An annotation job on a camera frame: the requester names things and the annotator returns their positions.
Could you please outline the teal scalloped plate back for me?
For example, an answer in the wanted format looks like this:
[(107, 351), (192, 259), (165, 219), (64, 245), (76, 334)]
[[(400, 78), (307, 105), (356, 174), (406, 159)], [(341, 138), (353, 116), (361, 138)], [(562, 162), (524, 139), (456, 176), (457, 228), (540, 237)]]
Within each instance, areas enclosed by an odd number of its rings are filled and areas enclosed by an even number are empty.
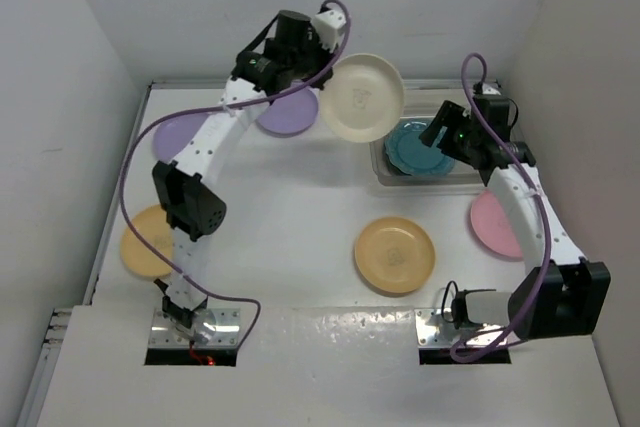
[(384, 159), (393, 174), (429, 178), (445, 176), (453, 170), (454, 159), (420, 140), (430, 123), (427, 118), (403, 119), (384, 138)]

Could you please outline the teal scalloped plate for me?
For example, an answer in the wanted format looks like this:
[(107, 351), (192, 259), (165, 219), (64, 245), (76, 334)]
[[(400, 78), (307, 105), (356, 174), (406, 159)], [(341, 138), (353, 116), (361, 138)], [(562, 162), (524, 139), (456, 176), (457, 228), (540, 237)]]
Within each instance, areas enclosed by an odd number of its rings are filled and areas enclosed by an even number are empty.
[(393, 174), (429, 178), (445, 176), (453, 170), (454, 159), (420, 140), (430, 123), (427, 118), (403, 119), (384, 138), (384, 159)]
[(386, 169), (386, 176), (399, 177), (404, 175), (404, 173), (400, 171), (395, 165), (393, 165), (388, 159), (383, 160), (383, 165)]

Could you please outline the cream plate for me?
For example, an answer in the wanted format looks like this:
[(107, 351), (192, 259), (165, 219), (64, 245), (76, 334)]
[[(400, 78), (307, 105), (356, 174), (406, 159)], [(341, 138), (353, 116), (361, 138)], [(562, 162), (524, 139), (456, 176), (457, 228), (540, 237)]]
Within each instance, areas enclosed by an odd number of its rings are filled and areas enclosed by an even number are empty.
[(319, 113), (338, 137), (370, 143), (387, 135), (405, 106), (400, 73), (374, 54), (352, 54), (339, 60), (333, 77), (319, 92)]

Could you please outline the teal scalloped plate front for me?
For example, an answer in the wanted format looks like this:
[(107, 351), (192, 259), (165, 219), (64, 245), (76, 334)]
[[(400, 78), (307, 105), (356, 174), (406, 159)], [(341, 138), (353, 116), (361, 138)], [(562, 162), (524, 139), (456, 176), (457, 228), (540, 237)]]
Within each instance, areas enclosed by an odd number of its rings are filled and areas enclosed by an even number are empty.
[(393, 165), (388, 159), (383, 160), (383, 165), (386, 169), (386, 176), (399, 177), (404, 175), (404, 173), (400, 171), (395, 165)]

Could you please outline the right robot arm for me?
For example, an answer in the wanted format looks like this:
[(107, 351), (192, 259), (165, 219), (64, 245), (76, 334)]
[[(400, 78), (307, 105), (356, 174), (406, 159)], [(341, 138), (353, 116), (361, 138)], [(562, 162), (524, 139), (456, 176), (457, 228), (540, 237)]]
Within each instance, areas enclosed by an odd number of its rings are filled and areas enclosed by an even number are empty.
[(510, 139), (511, 102), (476, 95), (474, 109), (446, 100), (420, 140), (471, 166), (503, 209), (521, 249), (526, 276), (511, 293), (463, 290), (452, 303), (456, 327), (504, 326), (521, 340), (590, 335), (610, 286), (606, 265), (571, 240), (541, 185), (536, 159)]

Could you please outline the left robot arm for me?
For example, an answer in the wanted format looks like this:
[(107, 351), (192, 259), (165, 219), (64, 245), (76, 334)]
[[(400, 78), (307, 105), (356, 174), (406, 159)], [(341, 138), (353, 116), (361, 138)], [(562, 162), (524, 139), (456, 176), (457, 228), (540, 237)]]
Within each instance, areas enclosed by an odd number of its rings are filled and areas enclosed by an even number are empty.
[(213, 189), (225, 161), (248, 127), (295, 82), (321, 87), (332, 76), (330, 62), (348, 25), (345, 13), (322, 7), (313, 17), (281, 10), (236, 57), (211, 113), (170, 161), (156, 163), (152, 177), (172, 232), (176, 271), (163, 285), (162, 310), (190, 330), (207, 305), (196, 289), (205, 267), (205, 240), (222, 224), (227, 206)]

